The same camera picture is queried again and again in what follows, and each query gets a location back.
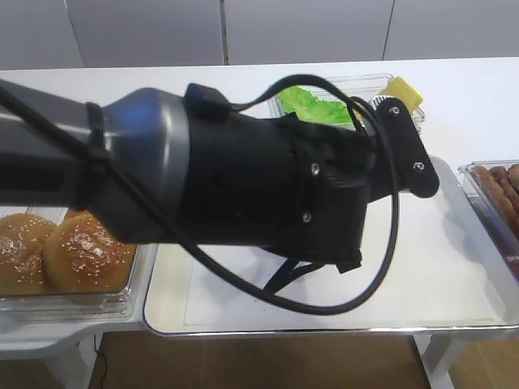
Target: plastic container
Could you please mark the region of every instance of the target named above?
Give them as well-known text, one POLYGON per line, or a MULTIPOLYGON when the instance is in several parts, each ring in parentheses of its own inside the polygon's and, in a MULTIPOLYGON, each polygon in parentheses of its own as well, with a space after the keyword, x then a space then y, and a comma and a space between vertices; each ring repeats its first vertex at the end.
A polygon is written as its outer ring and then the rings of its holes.
POLYGON ((491 169, 496 166, 503 166, 508 169, 519 160, 497 160, 473 162, 459 168, 462 173, 462 187, 466 193, 472 207, 476 211, 483 226, 490 235, 496 248, 501 253, 510 271, 519 280, 519 238, 509 228, 508 223, 500 214, 494 201, 487 195, 485 190, 479 185, 474 175, 475 166, 483 166, 491 169))
MULTIPOLYGON (((22 212, 43 216, 60 224, 67 209, 1 207, 0 217, 22 212)), ((134 309, 131 304, 132 293, 141 279, 142 265, 144 261, 153 261, 156 253, 157 245, 137 246, 126 285, 119 292, 0 296, 0 317, 31 321, 129 316, 134 309)))
MULTIPOLYGON (((395 78, 392 75, 382 73, 378 75, 333 77, 328 78, 327 80, 338 87, 341 92, 344 92, 347 96, 358 96, 366 101, 369 101, 372 97, 382 92, 394 79, 395 78)), ((339 101, 335 96, 329 94, 323 89, 306 86, 301 86, 301 88, 310 91, 314 96, 321 100, 339 101)), ((270 99, 268 101, 268 106, 274 118, 279 118, 286 114, 285 110, 283 110, 281 102, 277 97, 270 99)), ((417 131, 420 132, 421 124, 425 121, 425 113, 420 108, 417 108, 412 113, 412 118, 417 131)), ((353 125, 351 123, 335 123, 335 125, 353 129, 353 125)))

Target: wooden floor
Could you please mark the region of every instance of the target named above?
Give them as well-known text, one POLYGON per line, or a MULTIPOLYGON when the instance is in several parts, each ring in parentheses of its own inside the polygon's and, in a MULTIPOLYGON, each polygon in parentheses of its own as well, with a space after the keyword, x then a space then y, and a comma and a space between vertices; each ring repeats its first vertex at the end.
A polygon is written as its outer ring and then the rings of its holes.
MULTIPOLYGON (((428 389, 404 336, 201 340, 105 335, 105 389, 428 389)), ((101 389, 97 358, 90 389, 101 389)), ((457 389, 519 388, 519 340, 475 343, 451 369, 457 389)), ((39 361, 0 361, 0 388, 61 389, 39 361)))

